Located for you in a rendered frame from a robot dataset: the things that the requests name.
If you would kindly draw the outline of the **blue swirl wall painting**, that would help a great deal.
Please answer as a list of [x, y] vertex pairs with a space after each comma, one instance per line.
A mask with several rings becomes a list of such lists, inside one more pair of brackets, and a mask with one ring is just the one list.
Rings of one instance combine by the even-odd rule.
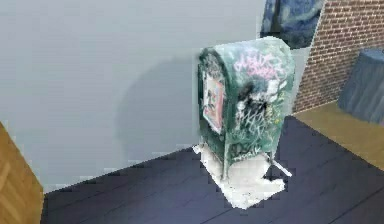
[[282, 39], [291, 49], [311, 45], [325, 0], [266, 0], [260, 37]]

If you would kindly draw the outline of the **brown wooden cupboard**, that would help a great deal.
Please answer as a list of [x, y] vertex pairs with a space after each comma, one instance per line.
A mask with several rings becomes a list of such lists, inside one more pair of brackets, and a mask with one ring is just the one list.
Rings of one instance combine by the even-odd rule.
[[41, 224], [40, 182], [0, 122], [0, 224]]

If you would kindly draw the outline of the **green graffiti mailbox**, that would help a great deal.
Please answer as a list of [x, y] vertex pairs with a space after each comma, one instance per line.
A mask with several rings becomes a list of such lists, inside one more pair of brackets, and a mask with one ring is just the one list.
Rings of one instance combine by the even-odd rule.
[[284, 120], [292, 111], [295, 61], [267, 36], [204, 48], [198, 55], [200, 142], [193, 151], [234, 208], [248, 209], [285, 189], [269, 179]]

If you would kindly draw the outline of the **grey-blue round bin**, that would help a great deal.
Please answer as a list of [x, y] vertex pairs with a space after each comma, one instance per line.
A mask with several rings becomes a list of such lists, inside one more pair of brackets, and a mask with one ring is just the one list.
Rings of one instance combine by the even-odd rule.
[[384, 126], [384, 49], [362, 49], [338, 98], [339, 108]]

